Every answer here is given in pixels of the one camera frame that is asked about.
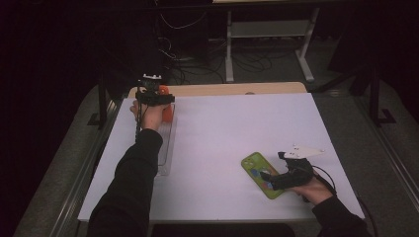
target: gray carpet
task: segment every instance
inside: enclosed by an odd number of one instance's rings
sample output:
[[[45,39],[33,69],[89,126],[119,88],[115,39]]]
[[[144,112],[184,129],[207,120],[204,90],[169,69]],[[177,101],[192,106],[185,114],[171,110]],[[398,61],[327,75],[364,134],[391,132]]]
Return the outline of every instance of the gray carpet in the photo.
[[[272,41],[263,41],[260,45],[269,52],[269,43]],[[316,39],[310,45],[306,58],[315,78],[313,83],[304,81],[295,55],[290,53],[297,41],[282,39],[275,43],[278,43],[276,48],[280,51],[269,54],[264,53],[261,48],[257,48],[256,54],[243,53],[247,50],[236,48],[233,51],[236,61],[233,63],[235,83],[298,81],[304,83],[307,89],[313,89],[339,75],[327,70],[336,41]],[[223,57],[216,57],[205,67],[216,70],[217,73],[202,68],[188,68],[188,72],[185,69],[185,77],[182,78],[185,84],[220,83],[220,75],[223,77],[225,73]],[[181,75],[179,70],[173,70],[173,73]],[[172,79],[170,84],[179,84],[181,81],[180,78]],[[384,124],[377,129],[366,117],[368,94],[360,98],[350,96],[350,84],[351,80],[348,80],[332,91],[313,95],[345,172],[354,191],[371,212],[380,237],[419,236],[418,210],[396,175],[377,135],[385,135],[412,178],[419,181],[419,161],[416,159],[419,156],[419,126],[404,110],[396,93],[381,84],[380,106],[389,109],[397,123]],[[97,91],[92,89],[80,106],[79,113],[48,170],[49,176],[53,176],[55,180],[42,182],[16,236],[49,235],[59,217],[59,211],[65,206],[71,184],[77,179],[81,160],[89,153],[88,147],[98,133],[97,127],[92,129],[92,126],[87,125],[90,115],[97,111]],[[78,225],[76,220],[80,204],[81,201],[68,212],[70,214],[66,216],[67,224],[63,226],[61,236],[85,236],[86,224]],[[366,222],[372,230],[371,221],[367,217]],[[316,236],[319,230],[315,222],[292,223],[291,227],[297,237]]]

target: table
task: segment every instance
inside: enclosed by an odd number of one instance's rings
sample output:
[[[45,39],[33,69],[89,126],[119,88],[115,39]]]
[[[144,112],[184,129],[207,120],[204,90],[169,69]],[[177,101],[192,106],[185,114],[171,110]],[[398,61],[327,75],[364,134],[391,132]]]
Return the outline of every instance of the table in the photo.
[[[241,83],[169,86],[170,93],[179,96],[217,96],[245,94],[305,93],[305,86],[299,82]],[[136,88],[129,91],[128,97],[135,97]]]
[[[290,84],[276,85],[287,87]],[[219,86],[233,88],[236,85]],[[273,84],[241,86],[242,91],[259,92]],[[364,218],[311,94],[301,91],[300,86],[296,86],[299,89],[295,91],[280,92],[284,94],[226,95],[234,92],[225,91],[217,96],[187,96],[187,93],[180,93],[183,87],[206,91],[206,86],[169,87],[175,96],[179,90],[175,146],[170,175],[155,179],[150,223],[314,219],[311,204],[302,202],[301,197],[292,192],[285,192],[274,200],[266,198],[240,166],[240,161],[247,155],[259,151],[284,173],[287,168],[277,152],[289,151],[294,144],[326,151],[310,158],[310,162],[333,177],[341,201]],[[89,220],[91,211],[113,178],[118,161],[134,142],[135,121],[128,109],[133,100],[123,101],[79,213],[81,221]]]
[[[278,0],[213,0],[214,4],[228,3],[258,3],[278,2]],[[231,60],[231,40],[234,38],[263,38],[263,37],[301,37],[303,44],[295,51],[296,58],[302,73],[307,82],[314,81],[313,74],[305,60],[305,54],[311,41],[311,36],[315,27],[319,8],[312,10],[311,16],[307,20],[288,20],[288,21],[262,21],[262,22],[233,22],[231,11],[227,15],[227,50],[225,58],[225,81],[234,81],[233,66]]]

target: orange object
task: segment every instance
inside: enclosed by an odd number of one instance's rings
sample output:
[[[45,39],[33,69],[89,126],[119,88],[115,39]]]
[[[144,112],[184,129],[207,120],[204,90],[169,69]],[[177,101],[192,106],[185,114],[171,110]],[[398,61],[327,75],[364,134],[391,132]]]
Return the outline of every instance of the orange object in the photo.
[[[160,85],[158,87],[158,93],[160,95],[169,95],[169,88],[164,85]],[[163,121],[172,122],[173,120],[173,109],[172,105],[169,105],[164,111],[163,111]]]

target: white table surface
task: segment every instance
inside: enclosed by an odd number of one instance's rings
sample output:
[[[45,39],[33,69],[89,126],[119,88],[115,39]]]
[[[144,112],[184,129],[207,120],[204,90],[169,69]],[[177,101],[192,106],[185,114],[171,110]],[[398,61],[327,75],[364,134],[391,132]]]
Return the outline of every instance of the white table surface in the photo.
[[[115,168],[134,143],[133,99],[123,101],[78,219],[90,214]],[[311,94],[177,97],[172,167],[156,177],[150,221],[288,222],[314,219],[312,205],[293,192],[268,199],[240,165],[258,151],[280,172],[279,151],[294,144],[324,149],[309,158],[333,178],[339,199],[364,218]]]

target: black cable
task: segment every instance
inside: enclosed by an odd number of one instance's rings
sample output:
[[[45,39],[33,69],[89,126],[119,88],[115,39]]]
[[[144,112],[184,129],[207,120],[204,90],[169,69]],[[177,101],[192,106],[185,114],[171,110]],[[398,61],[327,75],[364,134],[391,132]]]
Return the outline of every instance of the black cable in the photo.
[[[293,47],[289,50],[286,50],[286,52],[282,55],[270,56],[270,54],[272,54],[272,51],[274,51],[274,49],[276,49],[277,47],[278,47],[278,43],[274,44],[271,48],[269,48],[266,53],[258,54],[258,53],[252,52],[252,54],[255,54],[257,56],[257,58],[252,58],[249,55],[246,55],[245,53],[242,52],[241,55],[244,58],[248,58],[248,62],[244,62],[243,60],[240,60],[238,57],[234,57],[234,56],[231,56],[231,58],[234,59],[234,63],[238,67],[240,67],[241,69],[243,69],[245,71],[253,72],[253,73],[262,72],[264,70],[272,68],[273,63],[272,63],[271,59],[279,59],[279,58],[283,58],[283,57],[286,57],[286,56],[290,55],[296,49],[299,49],[301,47],[301,43],[299,43],[298,46],[296,46],[296,47]],[[241,47],[241,46],[235,47],[235,48],[247,49],[247,48],[244,48],[244,47]],[[252,50],[257,50],[257,49],[259,49],[259,47],[257,45],[254,45],[254,46],[252,46],[251,49]],[[264,65],[262,60],[267,60],[269,65],[268,66]]]
[[[320,167],[318,167],[318,166],[312,166],[313,168],[316,168],[316,169],[319,169],[319,170],[321,170],[324,174],[326,174],[328,177],[329,177],[329,179],[330,179],[330,181],[332,182],[332,185],[333,185],[333,190],[335,190],[336,191],[336,186],[335,186],[335,182],[333,181],[333,179],[332,179],[332,177],[325,171],[325,170],[323,170],[323,169],[321,169]]]
[[[174,70],[179,71],[180,76],[176,75],[174,73]],[[185,82],[187,82],[188,84],[191,84],[191,82],[186,79],[185,72],[180,67],[173,67],[170,73],[171,73],[172,78],[176,81],[177,85],[184,85]]]
[[[223,58],[221,59],[220,63],[217,65],[217,67],[215,69],[211,69],[209,67],[203,67],[203,66],[184,66],[184,68],[196,68],[196,69],[201,69],[201,70],[206,70],[207,71],[207,72],[203,72],[203,73],[195,73],[195,72],[188,71],[188,70],[183,70],[183,71],[187,72],[187,73],[190,73],[190,74],[193,74],[193,75],[209,75],[209,74],[214,73],[215,75],[218,76],[218,78],[220,78],[221,83],[223,84],[224,79],[223,79],[222,75],[217,72],[219,70],[219,68],[221,67],[222,62],[223,62]]]
[[[78,236],[78,231],[80,229],[80,223],[81,223],[81,221],[80,220],[77,220],[77,227],[76,227],[76,231],[74,233],[74,237],[77,237]]]
[[[364,201],[357,196],[357,200],[360,202],[361,206],[364,208],[365,212],[367,213],[368,218],[371,221],[371,224],[373,226],[374,236],[378,237],[378,228],[376,225],[376,221],[374,220],[373,216],[371,215],[370,210],[368,209],[367,205],[364,203]]]
[[[147,107],[145,108],[145,111],[143,113],[142,112],[141,101],[140,100],[137,100],[137,101],[138,101],[138,115],[136,116],[135,142],[137,142],[137,140],[138,140],[138,135],[139,135],[139,132],[141,131],[142,120],[144,119],[145,113],[148,110],[148,105],[147,105]]]

